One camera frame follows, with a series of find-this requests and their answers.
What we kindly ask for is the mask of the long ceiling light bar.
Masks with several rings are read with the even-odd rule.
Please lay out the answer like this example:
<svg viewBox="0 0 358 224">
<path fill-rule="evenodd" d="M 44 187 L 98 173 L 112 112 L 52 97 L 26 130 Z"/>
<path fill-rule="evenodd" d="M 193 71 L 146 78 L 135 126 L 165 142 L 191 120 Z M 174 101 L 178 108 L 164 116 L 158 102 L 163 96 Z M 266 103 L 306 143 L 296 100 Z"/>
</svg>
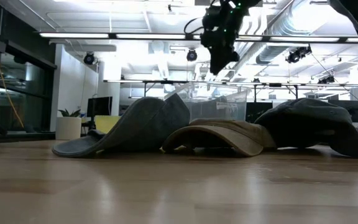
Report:
<svg viewBox="0 0 358 224">
<path fill-rule="evenodd" d="M 181 81 L 181 80 L 103 80 L 106 83 L 158 83 L 158 84 L 186 84 L 186 83 L 197 83 L 197 84 L 210 84 L 210 85 L 235 85 L 235 86 L 251 86 L 251 85 L 262 85 L 270 87 L 283 87 L 283 86 L 327 86 L 327 87 L 357 87 L 358 84 L 348 83 L 277 83 L 277 82 L 216 82 L 216 81 Z"/>
<path fill-rule="evenodd" d="M 80 33 L 80 32 L 40 32 L 39 35 L 48 39 L 111 39 L 111 40 L 201 40 L 200 34 L 155 34 L 155 33 Z M 301 44 L 358 44 L 357 36 L 294 36 L 294 35 L 240 35 L 236 42 L 271 42 Z"/>
</svg>

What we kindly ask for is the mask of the blue-grey baseball cap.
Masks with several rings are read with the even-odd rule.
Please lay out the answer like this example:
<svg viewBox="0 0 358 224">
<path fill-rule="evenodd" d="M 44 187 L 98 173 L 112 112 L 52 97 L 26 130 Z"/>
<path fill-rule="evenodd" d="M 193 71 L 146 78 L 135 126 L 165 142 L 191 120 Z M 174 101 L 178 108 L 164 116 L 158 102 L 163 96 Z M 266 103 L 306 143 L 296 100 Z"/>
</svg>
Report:
<svg viewBox="0 0 358 224">
<path fill-rule="evenodd" d="M 358 130 L 343 107 L 299 98 L 267 110 L 255 124 L 265 127 L 278 148 L 327 144 L 343 156 L 358 159 Z"/>
<path fill-rule="evenodd" d="M 86 158 L 99 152 L 157 151 L 169 135 L 189 122 L 190 111 L 177 94 L 166 100 L 146 96 L 131 104 L 108 133 L 92 129 L 84 137 L 55 145 L 52 153 Z"/>
</svg>

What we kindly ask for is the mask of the black flat panel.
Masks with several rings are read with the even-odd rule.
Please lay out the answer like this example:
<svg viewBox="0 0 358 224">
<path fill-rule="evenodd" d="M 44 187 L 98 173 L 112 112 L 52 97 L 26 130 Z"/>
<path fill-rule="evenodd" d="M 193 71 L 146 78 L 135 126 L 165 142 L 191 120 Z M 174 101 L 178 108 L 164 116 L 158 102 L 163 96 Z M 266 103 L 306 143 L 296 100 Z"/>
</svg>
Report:
<svg viewBox="0 0 358 224">
<path fill-rule="evenodd" d="M 246 105 L 246 121 L 254 123 L 257 118 L 273 108 L 273 103 L 252 102 Z"/>
</svg>

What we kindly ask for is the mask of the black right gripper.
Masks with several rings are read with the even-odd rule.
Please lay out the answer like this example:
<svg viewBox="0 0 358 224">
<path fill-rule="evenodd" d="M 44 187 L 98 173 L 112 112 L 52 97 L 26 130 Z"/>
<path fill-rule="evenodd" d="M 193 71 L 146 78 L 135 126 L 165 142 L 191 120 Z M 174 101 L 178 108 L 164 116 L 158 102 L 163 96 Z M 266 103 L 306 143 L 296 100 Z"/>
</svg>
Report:
<svg viewBox="0 0 358 224">
<path fill-rule="evenodd" d="M 223 68 L 231 69 L 240 56 L 234 51 L 234 42 L 239 36 L 243 18 L 249 9 L 261 0 L 219 0 L 220 5 L 211 4 L 202 18 L 201 44 L 209 49 L 210 72 L 217 75 Z M 224 51 L 230 51 L 224 65 Z"/>
</svg>

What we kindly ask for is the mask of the clear plastic bin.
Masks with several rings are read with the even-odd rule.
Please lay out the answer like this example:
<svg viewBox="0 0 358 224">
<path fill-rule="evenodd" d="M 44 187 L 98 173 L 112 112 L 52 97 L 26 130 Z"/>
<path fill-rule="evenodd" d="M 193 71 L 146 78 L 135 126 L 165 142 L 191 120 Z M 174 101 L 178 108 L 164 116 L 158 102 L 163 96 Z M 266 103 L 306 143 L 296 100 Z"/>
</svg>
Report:
<svg viewBox="0 0 358 224">
<path fill-rule="evenodd" d="M 177 94 L 186 104 L 192 101 L 207 101 L 225 96 L 229 99 L 235 99 L 247 102 L 250 88 L 232 85 L 210 85 L 186 83 L 182 85 L 174 85 L 174 90 L 165 95 L 165 99 Z"/>
</svg>

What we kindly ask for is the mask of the black computer monitor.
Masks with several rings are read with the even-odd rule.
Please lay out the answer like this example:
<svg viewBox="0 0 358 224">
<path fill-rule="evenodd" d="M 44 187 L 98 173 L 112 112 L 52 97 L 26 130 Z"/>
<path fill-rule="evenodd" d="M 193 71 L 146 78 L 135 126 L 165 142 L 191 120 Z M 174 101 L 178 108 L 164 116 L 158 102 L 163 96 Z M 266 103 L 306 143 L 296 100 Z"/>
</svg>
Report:
<svg viewBox="0 0 358 224">
<path fill-rule="evenodd" d="M 351 100 L 328 100 L 329 103 L 345 108 L 351 115 L 353 123 L 358 123 L 358 101 Z"/>
<path fill-rule="evenodd" d="M 109 116 L 111 115 L 112 97 L 89 98 L 86 115 L 87 117 L 94 116 Z"/>
</svg>

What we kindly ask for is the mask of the white plant pot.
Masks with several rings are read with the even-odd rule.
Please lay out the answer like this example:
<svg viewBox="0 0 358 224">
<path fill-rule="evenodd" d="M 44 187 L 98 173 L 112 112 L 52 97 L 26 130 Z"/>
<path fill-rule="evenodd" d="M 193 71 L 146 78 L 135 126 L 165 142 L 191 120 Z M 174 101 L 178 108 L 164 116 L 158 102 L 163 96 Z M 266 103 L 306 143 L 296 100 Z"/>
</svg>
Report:
<svg viewBox="0 0 358 224">
<path fill-rule="evenodd" d="M 58 117 L 56 122 L 56 140 L 74 140 L 81 136 L 81 118 Z"/>
</svg>

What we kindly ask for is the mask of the yellow plastic bin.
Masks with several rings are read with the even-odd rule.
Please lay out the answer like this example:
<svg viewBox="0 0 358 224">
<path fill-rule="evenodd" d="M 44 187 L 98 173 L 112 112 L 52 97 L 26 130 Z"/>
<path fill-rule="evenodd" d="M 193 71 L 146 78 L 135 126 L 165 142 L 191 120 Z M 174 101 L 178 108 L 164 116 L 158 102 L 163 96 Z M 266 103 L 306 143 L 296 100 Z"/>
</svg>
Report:
<svg viewBox="0 0 358 224">
<path fill-rule="evenodd" d="M 98 131 L 107 134 L 119 121 L 119 119 L 120 116 L 96 115 L 94 117 L 94 122 L 95 122 L 96 129 Z"/>
</svg>

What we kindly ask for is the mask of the black aluminium table frame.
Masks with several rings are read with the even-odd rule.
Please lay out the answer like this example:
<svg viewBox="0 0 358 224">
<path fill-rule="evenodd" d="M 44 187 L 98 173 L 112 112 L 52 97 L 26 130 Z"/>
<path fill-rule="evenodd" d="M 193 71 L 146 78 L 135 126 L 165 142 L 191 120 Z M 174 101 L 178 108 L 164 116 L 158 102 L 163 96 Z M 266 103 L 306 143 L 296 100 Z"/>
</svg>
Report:
<svg viewBox="0 0 358 224">
<path fill-rule="evenodd" d="M 24 133 L 0 135 L 0 143 L 55 140 L 55 133 Z"/>
</svg>

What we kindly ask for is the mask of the black spot lamp cluster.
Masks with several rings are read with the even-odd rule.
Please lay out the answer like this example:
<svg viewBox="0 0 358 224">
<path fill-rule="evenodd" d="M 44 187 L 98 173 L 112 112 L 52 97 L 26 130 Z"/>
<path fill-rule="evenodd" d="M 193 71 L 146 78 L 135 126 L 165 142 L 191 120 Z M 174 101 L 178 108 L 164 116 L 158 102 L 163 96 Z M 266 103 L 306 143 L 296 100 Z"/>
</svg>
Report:
<svg viewBox="0 0 358 224">
<path fill-rule="evenodd" d="M 311 53 L 312 49 L 310 46 L 298 47 L 295 50 L 291 50 L 289 52 L 289 55 L 286 57 L 285 61 L 288 63 L 297 63 Z"/>
</svg>

